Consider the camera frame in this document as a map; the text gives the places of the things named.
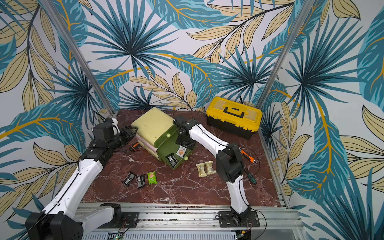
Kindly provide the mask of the black cookie packet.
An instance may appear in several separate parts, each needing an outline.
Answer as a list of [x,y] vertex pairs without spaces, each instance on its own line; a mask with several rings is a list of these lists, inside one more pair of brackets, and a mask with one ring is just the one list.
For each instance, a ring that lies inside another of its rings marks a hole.
[[136,176],[136,180],[137,180],[137,183],[138,183],[138,186],[137,188],[138,189],[141,189],[143,187],[145,187],[147,184],[146,184],[146,177],[145,175],[138,175]]
[[129,172],[126,178],[122,181],[122,183],[126,186],[129,186],[136,178],[136,174]]
[[169,154],[167,156],[167,159],[168,159],[172,168],[174,168],[178,164],[178,160],[176,159],[176,157],[173,153]]

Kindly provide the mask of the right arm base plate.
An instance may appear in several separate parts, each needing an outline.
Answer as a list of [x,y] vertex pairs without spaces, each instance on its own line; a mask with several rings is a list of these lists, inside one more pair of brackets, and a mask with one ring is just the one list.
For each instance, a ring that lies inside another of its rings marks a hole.
[[238,215],[232,211],[221,211],[215,216],[221,228],[258,228],[260,221],[257,212],[251,211],[249,214]]

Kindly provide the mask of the green cookie packet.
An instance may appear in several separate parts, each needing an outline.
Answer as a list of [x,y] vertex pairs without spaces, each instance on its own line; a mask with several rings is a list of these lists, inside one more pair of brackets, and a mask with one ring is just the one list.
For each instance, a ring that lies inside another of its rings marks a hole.
[[148,185],[157,184],[156,172],[147,173]]

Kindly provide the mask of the cream cookie packet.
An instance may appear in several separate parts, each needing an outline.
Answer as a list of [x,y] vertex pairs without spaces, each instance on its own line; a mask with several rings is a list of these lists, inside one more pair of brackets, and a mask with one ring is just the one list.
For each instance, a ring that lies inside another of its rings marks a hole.
[[199,175],[200,178],[208,176],[206,171],[205,171],[205,163],[196,164],[196,167],[198,169],[198,172],[199,172],[198,175]]
[[213,168],[213,161],[205,162],[205,167],[207,168],[207,175],[213,175],[217,172]]

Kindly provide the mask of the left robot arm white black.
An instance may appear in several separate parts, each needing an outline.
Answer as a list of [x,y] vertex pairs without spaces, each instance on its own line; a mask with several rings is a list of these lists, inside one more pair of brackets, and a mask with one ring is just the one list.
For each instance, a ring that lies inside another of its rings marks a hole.
[[26,220],[31,240],[81,240],[105,224],[123,223],[119,204],[101,204],[95,211],[76,217],[76,211],[94,179],[102,172],[114,151],[127,145],[137,127],[118,127],[117,119],[107,119],[93,128],[94,138],[82,154],[70,179],[40,212]]

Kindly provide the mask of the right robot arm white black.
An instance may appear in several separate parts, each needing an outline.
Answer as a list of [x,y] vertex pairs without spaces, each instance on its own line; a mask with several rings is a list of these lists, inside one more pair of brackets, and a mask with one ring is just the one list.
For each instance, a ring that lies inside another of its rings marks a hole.
[[245,194],[243,184],[245,165],[238,145],[219,139],[195,119],[187,121],[184,117],[177,116],[173,124],[178,130],[177,143],[188,149],[199,143],[216,158],[216,171],[226,182],[230,193],[233,221],[237,225],[246,223],[252,210]]

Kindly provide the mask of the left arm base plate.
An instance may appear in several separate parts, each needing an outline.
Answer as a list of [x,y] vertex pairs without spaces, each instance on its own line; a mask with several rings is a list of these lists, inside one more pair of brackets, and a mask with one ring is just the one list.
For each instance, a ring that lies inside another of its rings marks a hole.
[[104,203],[96,209],[97,220],[102,221],[102,225],[98,229],[102,228],[118,228],[125,225],[134,224],[139,220],[139,212],[124,212],[120,204]]

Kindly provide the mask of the green drawer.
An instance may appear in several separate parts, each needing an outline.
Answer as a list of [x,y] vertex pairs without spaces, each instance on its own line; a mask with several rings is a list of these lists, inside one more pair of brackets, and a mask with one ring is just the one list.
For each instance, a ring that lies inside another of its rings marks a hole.
[[160,135],[154,143],[155,148],[159,148],[163,145],[167,140],[171,138],[171,136],[177,131],[177,127],[172,126],[168,130],[166,130],[162,135]]

